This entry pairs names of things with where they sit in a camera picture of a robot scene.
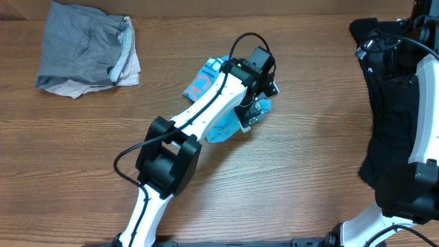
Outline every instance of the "black fabric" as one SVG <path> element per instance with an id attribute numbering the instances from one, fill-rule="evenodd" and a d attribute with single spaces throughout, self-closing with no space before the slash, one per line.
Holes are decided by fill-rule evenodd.
<path id="1" fill-rule="evenodd" d="M 357 46 L 367 41 L 373 29 L 403 34 L 399 23 L 378 22 L 375 18 L 358 19 L 350 25 Z M 419 86 L 415 71 L 394 80 L 382 80 L 378 73 L 382 67 L 377 66 L 382 60 L 383 54 L 371 54 L 359 60 L 369 91 L 373 131 L 367 157 L 358 174 L 372 188 L 387 168 L 408 164 L 418 122 Z"/>

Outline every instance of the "gray cloth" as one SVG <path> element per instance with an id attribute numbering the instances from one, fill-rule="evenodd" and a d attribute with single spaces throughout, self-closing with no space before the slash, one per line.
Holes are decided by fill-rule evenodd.
<path id="1" fill-rule="evenodd" d="M 121 54 L 118 36 L 128 27 L 123 16 L 107 16 L 95 8 L 52 1 L 35 85 L 48 89 L 74 80 L 113 86 L 108 72 Z"/>

